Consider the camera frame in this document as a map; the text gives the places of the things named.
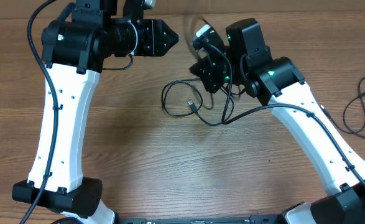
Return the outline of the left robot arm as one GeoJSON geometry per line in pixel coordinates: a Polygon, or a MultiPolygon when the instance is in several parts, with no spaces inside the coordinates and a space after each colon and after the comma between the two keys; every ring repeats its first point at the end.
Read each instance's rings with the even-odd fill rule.
{"type": "Polygon", "coordinates": [[[12,198],[45,207],[63,223],[118,223],[101,199],[103,184],[82,172],[82,148],[90,102],[104,60],[110,56],[162,57],[178,35],[163,20],[145,19],[151,0],[77,0],[67,4],[42,32],[34,57],[45,76],[45,104],[39,145],[26,180],[12,198]]]}

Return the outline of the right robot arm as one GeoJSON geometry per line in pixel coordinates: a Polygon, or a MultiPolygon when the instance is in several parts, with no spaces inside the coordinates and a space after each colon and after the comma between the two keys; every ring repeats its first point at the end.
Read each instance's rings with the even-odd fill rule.
{"type": "Polygon", "coordinates": [[[297,66],[273,58],[259,23],[244,19],[226,28],[226,40],[205,24],[191,41],[191,67],[206,91],[241,85],[289,130],[316,170],[326,197],[299,203],[275,215],[251,215],[250,223],[365,223],[365,160],[342,138],[313,96],[297,66]]]}

